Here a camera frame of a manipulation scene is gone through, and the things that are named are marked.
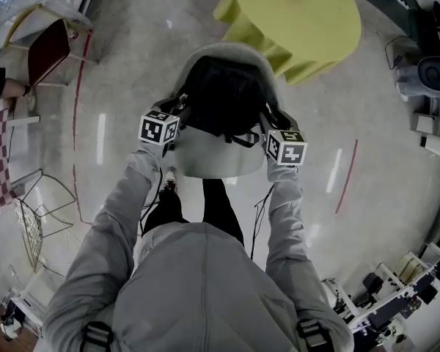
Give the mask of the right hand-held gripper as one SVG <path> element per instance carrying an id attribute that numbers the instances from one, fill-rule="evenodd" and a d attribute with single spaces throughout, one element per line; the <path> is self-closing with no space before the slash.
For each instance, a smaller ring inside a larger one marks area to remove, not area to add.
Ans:
<path id="1" fill-rule="evenodd" d="M 267 105 L 260 112 L 265 154 L 280 166 L 301 166 L 307 151 L 305 135 L 286 112 Z"/>

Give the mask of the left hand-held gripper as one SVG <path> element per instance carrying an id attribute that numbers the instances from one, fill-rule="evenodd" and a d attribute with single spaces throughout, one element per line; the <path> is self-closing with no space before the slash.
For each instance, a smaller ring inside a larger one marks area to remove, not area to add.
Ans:
<path id="1" fill-rule="evenodd" d="M 174 96 L 155 103 L 140 119 L 138 140 L 164 146 L 175 140 L 177 132 L 186 124 L 190 108 L 187 94 Z"/>

